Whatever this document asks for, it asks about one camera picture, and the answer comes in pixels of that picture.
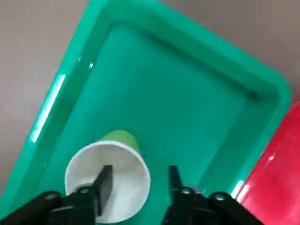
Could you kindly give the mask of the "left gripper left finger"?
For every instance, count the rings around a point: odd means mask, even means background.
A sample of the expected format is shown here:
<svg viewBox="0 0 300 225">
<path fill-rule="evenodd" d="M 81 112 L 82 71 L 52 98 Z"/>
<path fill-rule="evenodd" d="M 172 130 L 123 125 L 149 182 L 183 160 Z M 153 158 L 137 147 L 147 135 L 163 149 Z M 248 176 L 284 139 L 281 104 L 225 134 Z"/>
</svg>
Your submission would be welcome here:
<svg viewBox="0 0 300 225">
<path fill-rule="evenodd" d="M 105 165 L 92 184 L 68 196 L 46 191 L 4 217 L 2 225 L 95 225 L 113 189 L 113 166 Z"/>
</svg>

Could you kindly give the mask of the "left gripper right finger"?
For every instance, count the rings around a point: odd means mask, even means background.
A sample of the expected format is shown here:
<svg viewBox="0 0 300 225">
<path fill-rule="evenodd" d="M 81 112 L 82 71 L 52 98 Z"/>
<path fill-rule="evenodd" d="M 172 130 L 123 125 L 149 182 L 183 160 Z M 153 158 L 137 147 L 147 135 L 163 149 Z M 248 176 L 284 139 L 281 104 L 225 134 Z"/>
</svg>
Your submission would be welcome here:
<svg viewBox="0 0 300 225">
<path fill-rule="evenodd" d="M 163 225 L 259 225 L 261 221 L 226 192 L 208 198 L 182 184 L 177 166 L 169 166 L 171 205 Z"/>
</svg>

